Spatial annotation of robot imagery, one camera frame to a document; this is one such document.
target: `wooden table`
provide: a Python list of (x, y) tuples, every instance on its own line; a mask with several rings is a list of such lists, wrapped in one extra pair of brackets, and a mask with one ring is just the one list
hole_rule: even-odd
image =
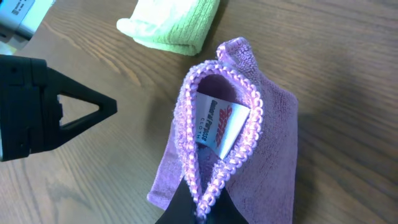
[[(398, 223), (398, 3), (221, 0), (197, 57), (116, 29), (137, 1), (58, 0), (19, 52), (119, 112), (52, 152), (0, 164), (0, 223), (154, 223), (146, 201), (187, 70), (238, 36), (299, 102), (294, 223)], [(95, 108), (62, 99), (65, 121)]]

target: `tag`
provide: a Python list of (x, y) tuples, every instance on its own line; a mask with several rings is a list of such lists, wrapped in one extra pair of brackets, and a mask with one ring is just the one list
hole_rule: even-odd
[(224, 159), (234, 144), (250, 109), (197, 93), (196, 142), (210, 147)]

